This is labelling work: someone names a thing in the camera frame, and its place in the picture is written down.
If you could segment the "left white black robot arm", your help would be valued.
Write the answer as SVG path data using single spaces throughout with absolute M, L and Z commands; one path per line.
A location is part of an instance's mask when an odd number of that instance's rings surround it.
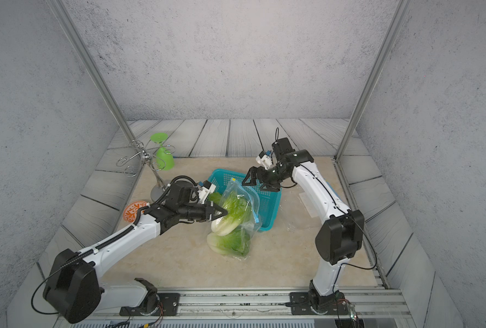
M 215 191 L 209 181 L 196 183 L 188 176 L 177 176 L 156 201 L 141 207 L 134 221 L 125 228 L 80 251 L 59 253 L 50 274 L 36 288 L 69 323 L 79 323 L 92 313 L 108 308 L 127 310 L 129 316 L 163 314 L 157 288 L 137 278 L 133 284 L 106 286 L 104 274 L 146 242 L 177 224 L 211 222 L 228 214 L 209 200 Z

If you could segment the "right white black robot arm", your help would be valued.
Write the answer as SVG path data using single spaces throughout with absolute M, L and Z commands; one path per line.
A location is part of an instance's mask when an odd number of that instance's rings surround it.
M 326 182 L 307 150 L 294 150 L 286 137 L 277 139 L 270 151 L 261 151 L 258 165 L 248 170 L 242 184 L 258 185 L 262 191 L 279 192 L 290 179 L 303 189 L 315 206 L 322 226 L 315 237 L 320 262 L 307 292 L 293 292 L 285 305 L 293 315 L 314 313 L 339 316 L 352 306 L 339 289 L 350 260 L 368 238 L 365 217 L 352 210 Z

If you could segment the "chinese cabbage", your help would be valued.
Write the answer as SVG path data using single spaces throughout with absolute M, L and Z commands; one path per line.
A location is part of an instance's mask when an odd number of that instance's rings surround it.
M 225 236 L 209 234 L 207 244 L 215 253 L 244 258 L 250 252 L 251 236 L 245 229 L 237 228 Z
M 226 196 L 215 192 L 210 195 L 209 200 L 228 211 L 228 215 L 211 223 L 211 231 L 216 235 L 225 236 L 229 234 L 238 226 L 246 223 L 252 216 L 250 200 L 236 191 L 231 191 Z

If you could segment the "clear zipper bag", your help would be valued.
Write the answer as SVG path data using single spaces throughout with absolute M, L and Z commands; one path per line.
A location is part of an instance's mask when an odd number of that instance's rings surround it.
M 247 258 L 251 240 L 262 225 L 258 216 L 259 195 L 232 178 L 223 194 L 215 193 L 209 199 L 227 211 L 224 217 L 211 223 L 207 235 L 210 250 L 240 260 Z

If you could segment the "teal plastic basket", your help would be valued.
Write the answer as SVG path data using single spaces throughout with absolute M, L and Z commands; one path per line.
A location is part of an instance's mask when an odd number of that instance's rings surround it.
M 230 181 L 235 180 L 239 183 L 245 178 L 245 174 L 230 171 L 227 169 L 215 169 L 208 178 L 210 183 L 216 186 L 216 191 L 223 194 Z M 260 190 L 261 184 L 256 186 L 243 186 L 244 191 L 251 197 L 251 200 L 259 204 L 257 217 L 261 227 L 260 232 L 266 232 L 272 229 L 278 215 L 281 202 L 281 192 L 269 192 Z

